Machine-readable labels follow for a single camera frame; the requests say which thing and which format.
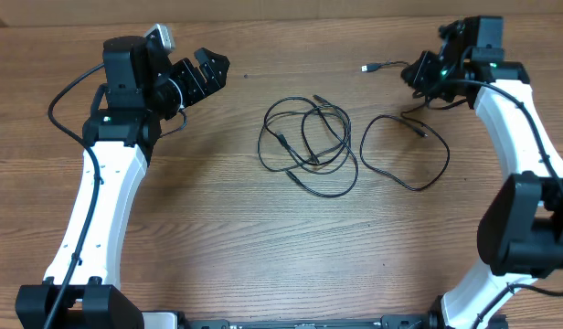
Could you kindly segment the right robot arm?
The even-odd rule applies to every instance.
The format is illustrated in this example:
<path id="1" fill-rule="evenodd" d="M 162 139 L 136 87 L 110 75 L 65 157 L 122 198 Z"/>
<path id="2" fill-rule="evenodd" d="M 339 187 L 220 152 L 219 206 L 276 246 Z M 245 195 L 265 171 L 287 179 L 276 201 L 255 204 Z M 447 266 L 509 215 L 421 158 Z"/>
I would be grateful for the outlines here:
<path id="1" fill-rule="evenodd" d="M 439 29 L 439 53 L 424 51 L 401 78 L 426 100 L 463 96 L 489 133 L 504 183 L 477 229 L 478 260 L 438 297 L 426 328 L 505 328 L 497 311 L 563 270 L 563 159 L 536 112 L 525 67 L 505 60 L 504 20 L 470 16 Z"/>

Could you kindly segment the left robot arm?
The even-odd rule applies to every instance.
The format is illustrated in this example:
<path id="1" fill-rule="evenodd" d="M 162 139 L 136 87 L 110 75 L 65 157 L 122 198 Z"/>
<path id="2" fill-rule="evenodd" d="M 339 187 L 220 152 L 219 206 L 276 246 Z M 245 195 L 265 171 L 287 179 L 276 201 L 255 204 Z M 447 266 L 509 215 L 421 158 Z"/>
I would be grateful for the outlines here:
<path id="1" fill-rule="evenodd" d="M 163 26 L 142 37 L 105 41 L 83 147 L 80 188 L 60 247 L 43 281 L 20 287 L 25 328 L 183 328 L 179 311 L 140 310 L 121 290 L 121 256 L 139 185 L 164 135 L 161 123 L 224 88 L 227 57 L 206 48 L 172 62 Z"/>

